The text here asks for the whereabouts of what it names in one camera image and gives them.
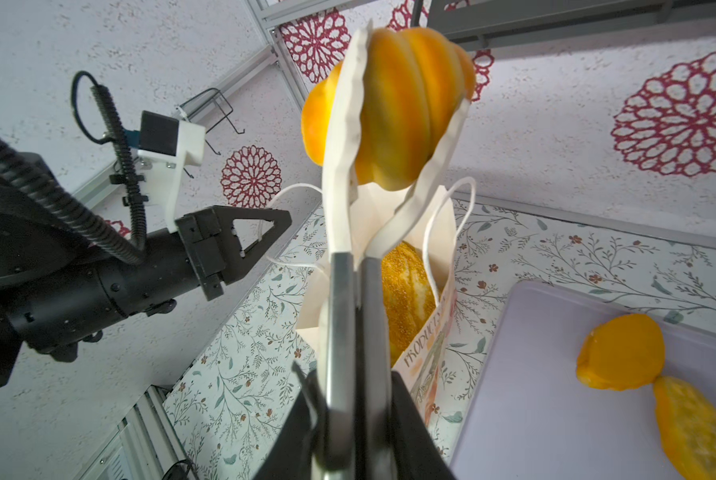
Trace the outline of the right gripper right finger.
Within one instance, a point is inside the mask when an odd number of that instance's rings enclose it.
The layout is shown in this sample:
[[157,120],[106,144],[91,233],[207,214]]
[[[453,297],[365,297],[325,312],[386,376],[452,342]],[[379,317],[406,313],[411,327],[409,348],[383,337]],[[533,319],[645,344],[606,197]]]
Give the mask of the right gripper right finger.
[[440,295],[429,260],[429,240],[441,209],[454,193],[439,199],[440,177],[453,155],[470,102],[464,100],[394,215],[369,241],[360,266],[360,310],[357,314],[357,477],[359,479],[451,479],[453,474],[427,432],[399,373],[390,366],[389,332],[381,299],[381,259],[425,214],[422,242],[424,272]]

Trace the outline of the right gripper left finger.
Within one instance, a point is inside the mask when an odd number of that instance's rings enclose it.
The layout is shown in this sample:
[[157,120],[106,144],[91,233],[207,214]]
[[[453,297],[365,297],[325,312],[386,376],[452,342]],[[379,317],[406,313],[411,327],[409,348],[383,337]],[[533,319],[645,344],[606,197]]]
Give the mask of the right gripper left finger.
[[350,219],[357,198],[354,163],[360,148],[368,47],[373,25],[358,29],[342,62],[330,113],[322,172],[322,204],[329,253],[329,294],[321,311],[318,420],[312,479],[355,479],[359,387],[355,260]]

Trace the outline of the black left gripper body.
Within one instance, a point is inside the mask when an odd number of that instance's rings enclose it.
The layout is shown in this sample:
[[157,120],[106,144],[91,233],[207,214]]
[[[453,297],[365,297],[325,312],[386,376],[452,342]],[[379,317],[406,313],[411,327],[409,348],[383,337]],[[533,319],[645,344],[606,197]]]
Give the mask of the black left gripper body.
[[208,299],[225,282],[226,222],[218,209],[187,214],[174,233],[145,239],[138,264],[115,258],[67,231],[16,220],[0,229],[0,388],[22,347],[72,363],[82,343],[137,314],[174,310],[201,288]]

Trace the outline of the white paper bag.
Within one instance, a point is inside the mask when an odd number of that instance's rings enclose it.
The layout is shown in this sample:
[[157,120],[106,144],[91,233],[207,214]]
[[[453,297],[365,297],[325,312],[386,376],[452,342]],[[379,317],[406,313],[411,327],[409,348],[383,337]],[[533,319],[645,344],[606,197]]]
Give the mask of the white paper bag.
[[[466,213],[456,224],[451,196],[469,187]],[[399,206],[407,190],[388,192],[374,184],[359,187],[359,199],[351,206],[351,218],[358,227],[353,247],[359,253]],[[457,180],[450,189],[438,187],[430,206],[409,234],[382,259],[383,302],[388,317],[390,360],[423,418],[430,424],[442,370],[443,351],[451,330],[456,306],[454,257],[456,241],[475,206],[476,182],[472,177]],[[329,290],[329,260],[314,264],[273,263],[315,271],[308,280],[305,300],[297,322],[297,334],[317,353],[321,307]]]

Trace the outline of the yellow elongated bread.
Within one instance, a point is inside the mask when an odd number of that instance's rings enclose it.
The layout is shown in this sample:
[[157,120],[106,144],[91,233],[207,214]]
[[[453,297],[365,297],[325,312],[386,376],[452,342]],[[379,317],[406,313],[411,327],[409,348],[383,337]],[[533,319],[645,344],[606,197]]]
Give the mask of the yellow elongated bread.
[[653,384],[662,449],[685,479],[716,479],[716,408],[692,384],[669,376]]

